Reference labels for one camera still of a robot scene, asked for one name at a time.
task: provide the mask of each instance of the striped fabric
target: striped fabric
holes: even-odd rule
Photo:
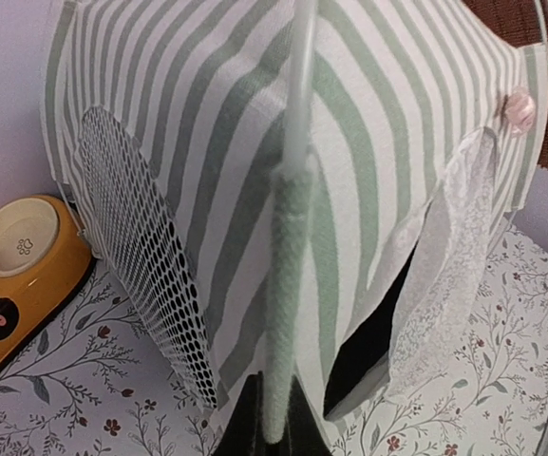
[[[293,0],[67,0],[45,71],[52,175],[73,189],[95,248],[106,257],[110,247],[78,152],[90,107],[110,112],[140,145],[175,214],[222,426],[247,375],[265,368],[271,173],[282,153],[293,8]],[[320,0],[319,14],[311,130],[319,182],[294,345],[316,417],[340,346],[404,265],[416,240],[405,234],[419,232],[461,139],[482,127],[498,136],[494,231],[524,204],[548,105],[547,46],[508,46],[458,0]],[[514,139],[501,108],[516,86],[529,88],[538,117]],[[321,427],[332,436],[344,423]]]

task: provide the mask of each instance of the floral pattern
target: floral pattern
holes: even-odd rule
[[[448,372],[363,404],[334,456],[531,456],[548,416],[548,255],[511,228],[489,256]]]
[[[381,391],[334,456],[529,456],[548,415],[548,256],[516,230],[488,260],[449,371]],[[211,456],[220,439],[99,263],[0,374],[0,456]]]
[[[219,438],[102,262],[0,374],[0,456],[209,456]]]

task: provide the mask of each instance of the mesh window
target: mesh window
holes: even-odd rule
[[[215,407],[198,289],[137,142],[94,107],[82,120],[80,153],[107,260],[186,388]]]

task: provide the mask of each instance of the purple wall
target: purple wall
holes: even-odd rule
[[[0,0],[0,206],[56,192],[39,120],[49,0]]]

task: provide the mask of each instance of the pink knob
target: pink knob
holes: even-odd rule
[[[522,86],[515,88],[505,104],[504,114],[510,123],[512,136],[527,133],[536,119],[536,102],[529,95],[529,90]]]

